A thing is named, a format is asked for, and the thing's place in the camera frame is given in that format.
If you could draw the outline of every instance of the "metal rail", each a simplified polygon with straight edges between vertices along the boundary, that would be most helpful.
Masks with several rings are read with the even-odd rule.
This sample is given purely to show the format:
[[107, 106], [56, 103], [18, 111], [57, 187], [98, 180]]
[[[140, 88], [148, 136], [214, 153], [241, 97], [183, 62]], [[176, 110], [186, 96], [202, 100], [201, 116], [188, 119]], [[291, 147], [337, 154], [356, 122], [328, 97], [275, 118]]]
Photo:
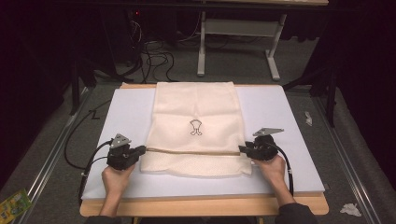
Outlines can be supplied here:
[[47, 182], [50, 179], [50, 175], [53, 169], [55, 168], [57, 161], [59, 160], [59, 157], [62, 155], [65, 140], [72, 131], [73, 124], [76, 121], [76, 118], [78, 117], [79, 113], [81, 112], [81, 108], [84, 106], [91, 93], [92, 93], [92, 88], [86, 87], [82, 91], [81, 93], [82, 102], [79, 108], [77, 109], [76, 113], [72, 115], [64, 125], [64, 128], [62, 129], [61, 134], [59, 135], [54, 146], [52, 147], [52, 150], [49, 153], [47, 160], [44, 162], [44, 165], [41, 168], [40, 173], [35, 179], [35, 182], [33, 183], [32, 187], [30, 187], [28, 191], [29, 198], [32, 201], [32, 206], [22, 216], [16, 218], [12, 222], [13, 224], [27, 223], [27, 219], [32, 214], [33, 209], [35, 208], [35, 204], [37, 203], [41, 193], [43, 192], [44, 187], [46, 187]]
[[332, 140], [334, 141], [337, 155], [342, 162], [342, 168], [346, 174], [346, 178], [352, 188], [353, 193], [358, 201], [359, 207], [365, 216], [367, 223], [369, 224], [381, 224], [378, 214], [376, 213], [373, 204], [370, 201], [370, 196], [367, 193], [366, 188], [361, 183], [358, 174], [356, 173], [352, 162], [350, 161], [346, 150], [344, 149], [341, 140], [338, 137], [337, 131], [331, 127], [330, 123], [326, 119], [326, 112], [323, 103], [318, 97], [313, 97], [315, 107], [318, 109], [319, 114], [325, 123]]

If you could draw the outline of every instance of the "white fabric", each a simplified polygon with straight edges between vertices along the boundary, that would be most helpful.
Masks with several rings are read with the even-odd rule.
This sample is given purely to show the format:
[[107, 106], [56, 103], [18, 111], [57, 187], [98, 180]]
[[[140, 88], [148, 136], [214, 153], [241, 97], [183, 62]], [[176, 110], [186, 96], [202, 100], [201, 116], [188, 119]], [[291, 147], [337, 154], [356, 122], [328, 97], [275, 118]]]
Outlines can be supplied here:
[[244, 123], [232, 82], [157, 84], [142, 172], [250, 175], [250, 159], [239, 155], [238, 146], [244, 145]]
[[344, 204], [344, 207], [341, 209], [340, 213], [347, 213], [355, 217], [361, 217], [361, 212], [356, 207], [356, 204], [353, 203]]

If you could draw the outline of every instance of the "metal stand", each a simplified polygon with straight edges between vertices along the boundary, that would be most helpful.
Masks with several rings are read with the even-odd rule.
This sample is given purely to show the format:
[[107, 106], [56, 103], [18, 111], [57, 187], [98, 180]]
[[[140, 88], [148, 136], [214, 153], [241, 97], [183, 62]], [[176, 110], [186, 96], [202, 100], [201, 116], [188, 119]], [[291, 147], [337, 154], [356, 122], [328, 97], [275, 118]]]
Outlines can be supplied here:
[[201, 46], [198, 56], [198, 77], [205, 75], [205, 35], [250, 35], [250, 36], [270, 36], [273, 38], [271, 49], [265, 51], [271, 76], [273, 81], [279, 81], [280, 75], [277, 72], [274, 54], [283, 26], [285, 25], [287, 15], [282, 14], [279, 21], [233, 21], [233, 20], [215, 20], [206, 19], [206, 13], [203, 11], [201, 16]]

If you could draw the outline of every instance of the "crumpled paper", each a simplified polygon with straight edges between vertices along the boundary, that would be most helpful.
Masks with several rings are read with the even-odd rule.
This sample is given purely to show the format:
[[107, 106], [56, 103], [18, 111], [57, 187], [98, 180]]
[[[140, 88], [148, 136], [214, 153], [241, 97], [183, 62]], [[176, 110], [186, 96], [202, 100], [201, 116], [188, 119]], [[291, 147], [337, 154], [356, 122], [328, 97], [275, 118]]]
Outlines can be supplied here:
[[306, 116], [305, 123], [308, 124], [309, 126], [312, 126], [312, 117], [308, 111], [305, 111], [305, 116]]
[[353, 203], [344, 204], [344, 207], [341, 209], [340, 213], [347, 213], [355, 217], [361, 217], [361, 212], [359, 212], [356, 204]]

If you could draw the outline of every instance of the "sleeve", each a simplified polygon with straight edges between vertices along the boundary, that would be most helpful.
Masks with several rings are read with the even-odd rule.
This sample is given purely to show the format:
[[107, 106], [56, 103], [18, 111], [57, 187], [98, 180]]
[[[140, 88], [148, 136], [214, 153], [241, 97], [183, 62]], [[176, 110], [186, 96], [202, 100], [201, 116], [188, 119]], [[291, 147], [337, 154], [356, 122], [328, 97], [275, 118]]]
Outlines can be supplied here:
[[275, 224], [318, 224], [308, 206], [299, 203], [288, 203], [279, 207]]
[[85, 224], [121, 224], [120, 217], [88, 217]]

